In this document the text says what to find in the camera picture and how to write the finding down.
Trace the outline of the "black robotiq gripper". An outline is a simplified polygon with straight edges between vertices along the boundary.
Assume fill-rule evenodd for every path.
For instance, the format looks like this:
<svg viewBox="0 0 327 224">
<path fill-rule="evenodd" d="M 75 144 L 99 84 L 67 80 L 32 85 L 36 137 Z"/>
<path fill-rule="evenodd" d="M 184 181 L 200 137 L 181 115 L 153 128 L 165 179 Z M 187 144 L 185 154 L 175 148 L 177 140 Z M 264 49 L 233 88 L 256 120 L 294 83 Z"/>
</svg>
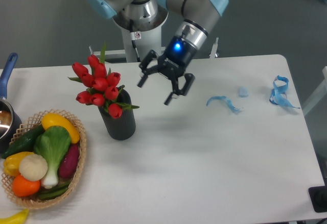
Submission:
<svg viewBox="0 0 327 224">
<path fill-rule="evenodd" d="M 197 49 L 192 44 L 181 37 L 174 36 L 160 57 L 154 50 L 151 50 L 140 62 L 139 68 L 142 71 L 142 75 L 137 86 L 142 87 L 149 75 L 160 73 L 172 83 L 172 91 L 165 100 L 165 105 L 169 105 L 174 97 L 186 96 L 195 80 L 195 76 L 192 73 L 184 74 L 184 72 L 196 52 Z M 157 64 L 148 67 L 153 61 L 156 61 Z M 185 78 L 185 83 L 179 89 L 178 78 L 181 76 Z"/>
</svg>

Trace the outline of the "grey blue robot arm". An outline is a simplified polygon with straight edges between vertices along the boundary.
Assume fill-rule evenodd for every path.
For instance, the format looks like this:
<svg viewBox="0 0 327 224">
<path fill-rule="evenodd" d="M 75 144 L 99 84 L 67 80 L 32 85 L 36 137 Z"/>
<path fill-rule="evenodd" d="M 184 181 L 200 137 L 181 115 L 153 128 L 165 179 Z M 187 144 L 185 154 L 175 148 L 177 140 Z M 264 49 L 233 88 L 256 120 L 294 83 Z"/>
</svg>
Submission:
<svg viewBox="0 0 327 224">
<path fill-rule="evenodd" d="M 229 0 L 87 0 L 121 29 L 127 62 L 138 62 L 142 87 L 159 73 L 172 83 L 165 101 L 187 95 L 195 77 L 187 66 L 201 49 Z"/>
</svg>

